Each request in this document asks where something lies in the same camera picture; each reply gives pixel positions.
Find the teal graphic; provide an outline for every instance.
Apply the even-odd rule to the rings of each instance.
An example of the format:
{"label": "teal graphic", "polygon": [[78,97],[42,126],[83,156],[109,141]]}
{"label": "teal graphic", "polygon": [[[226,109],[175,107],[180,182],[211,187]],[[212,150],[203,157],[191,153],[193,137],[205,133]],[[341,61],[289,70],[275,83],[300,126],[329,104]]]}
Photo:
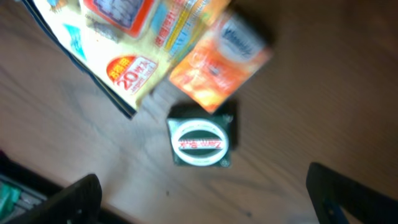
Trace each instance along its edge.
{"label": "teal graphic", "polygon": [[64,24],[65,28],[67,28],[71,41],[70,47],[73,49],[75,53],[80,55],[84,60],[86,60],[86,55],[83,51],[83,47],[81,47],[81,36],[80,29],[71,25]]}

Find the orange package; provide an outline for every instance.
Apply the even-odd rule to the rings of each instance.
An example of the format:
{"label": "orange package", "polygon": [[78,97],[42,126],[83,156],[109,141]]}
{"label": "orange package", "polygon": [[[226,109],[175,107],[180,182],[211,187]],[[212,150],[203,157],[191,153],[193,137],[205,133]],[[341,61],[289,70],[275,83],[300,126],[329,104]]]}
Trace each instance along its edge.
{"label": "orange package", "polygon": [[174,68],[170,81],[212,113],[271,55],[265,40],[237,14],[225,12]]}

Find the wood grain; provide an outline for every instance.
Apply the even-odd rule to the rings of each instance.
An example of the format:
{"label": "wood grain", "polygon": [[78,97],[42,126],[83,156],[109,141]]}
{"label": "wood grain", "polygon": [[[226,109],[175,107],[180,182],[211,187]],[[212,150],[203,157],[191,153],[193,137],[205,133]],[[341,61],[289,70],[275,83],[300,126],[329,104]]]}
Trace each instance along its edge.
{"label": "wood grain", "polygon": [[275,34],[234,97],[230,169],[175,167],[164,80],[127,120],[16,2],[0,5],[0,147],[62,185],[98,175],[103,205],[137,223],[316,223],[321,162],[398,199],[396,1],[238,1]]}

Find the orange box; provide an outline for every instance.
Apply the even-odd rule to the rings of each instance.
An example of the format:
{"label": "orange box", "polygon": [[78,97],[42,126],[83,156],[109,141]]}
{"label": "orange box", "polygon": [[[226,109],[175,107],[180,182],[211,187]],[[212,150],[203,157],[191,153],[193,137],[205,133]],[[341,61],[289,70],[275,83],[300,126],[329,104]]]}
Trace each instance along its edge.
{"label": "orange box", "polygon": [[225,12],[174,68],[170,81],[214,112],[272,56],[266,41]]}

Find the wooden surface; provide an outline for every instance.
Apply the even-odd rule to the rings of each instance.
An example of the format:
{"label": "wooden surface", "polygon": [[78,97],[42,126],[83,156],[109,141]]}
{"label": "wooden surface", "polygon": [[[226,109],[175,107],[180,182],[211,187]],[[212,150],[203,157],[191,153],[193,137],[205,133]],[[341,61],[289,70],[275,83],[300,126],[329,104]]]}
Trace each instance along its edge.
{"label": "wooden surface", "polygon": [[165,116],[189,99],[168,81],[129,121],[22,4],[0,4],[0,147],[65,186],[96,173],[103,205],[125,218],[316,223],[305,188],[312,161],[398,199],[394,1],[244,3],[274,32],[275,57],[234,96],[231,169],[172,164]]}

